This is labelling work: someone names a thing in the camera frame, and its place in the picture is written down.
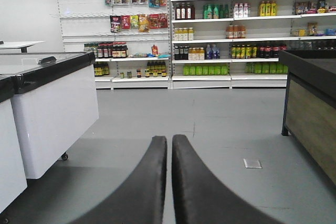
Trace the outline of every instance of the yellow bottle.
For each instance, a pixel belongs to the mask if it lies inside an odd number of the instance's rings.
[[[277,15],[278,15],[277,3],[275,1],[272,1],[272,4],[271,4],[271,16],[277,16]]]
[[[265,1],[262,1],[262,3],[259,6],[259,15],[261,17],[265,16]]]
[[[266,2],[265,16],[271,16],[271,3],[269,1]]]

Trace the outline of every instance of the plastic bottle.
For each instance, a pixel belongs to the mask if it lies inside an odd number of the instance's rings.
[[[264,17],[265,16],[265,1],[262,1],[259,6],[259,16]]]
[[[269,1],[265,5],[265,16],[271,16],[271,3]]]
[[[187,28],[183,28],[182,35],[183,35],[183,40],[187,41],[188,40],[188,30],[187,30]]]
[[[238,18],[242,18],[243,16],[244,16],[244,6],[242,3],[240,3],[238,8]]]
[[[188,38],[189,40],[194,40],[194,29],[192,27],[189,27]]]
[[[218,10],[218,5],[215,5],[214,7],[214,16],[213,18],[219,18],[219,10]]]
[[[276,16],[278,14],[277,3],[272,1],[271,3],[271,16]]]

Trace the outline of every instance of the bottle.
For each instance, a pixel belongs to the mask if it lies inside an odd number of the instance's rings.
[[[271,16],[276,16],[277,13],[278,13],[277,3],[275,1],[272,1],[272,3],[271,3]]]
[[[238,8],[238,18],[242,18],[243,15],[244,15],[244,6],[242,3],[240,3]]]
[[[271,16],[271,3],[269,1],[265,5],[265,16]]]
[[[175,19],[176,20],[180,20],[181,19],[181,7],[180,7],[180,4],[177,4],[176,8],[175,8]]]
[[[228,4],[225,4],[224,18],[229,18],[229,7],[228,7]]]
[[[188,40],[188,30],[186,27],[183,28],[182,35],[183,35],[183,40],[187,41]]]
[[[215,5],[214,7],[214,16],[213,18],[219,18],[219,10],[218,10],[218,5]]]
[[[259,16],[264,17],[265,16],[265,1],[262,1],[259,6]]]
[[[244,4],[243,17],[248,17],[248,4],[247,3]]]
[[[236,3],[235,7],[233,8],[233,17],[238,18],[238,13],[239,13],[239,6],[238,3]]]
[[[183,40],[183,28],[178,29],[178,40],[182,41]]]
[[[207,10],[207,12],[206,12],[206,18],[207,18],[207,19],[212,19],[211,5],[208,5],[208,10]]]
[[[189,40],[194,40],[194,29],[192,27],[189,27],[188,38]]]

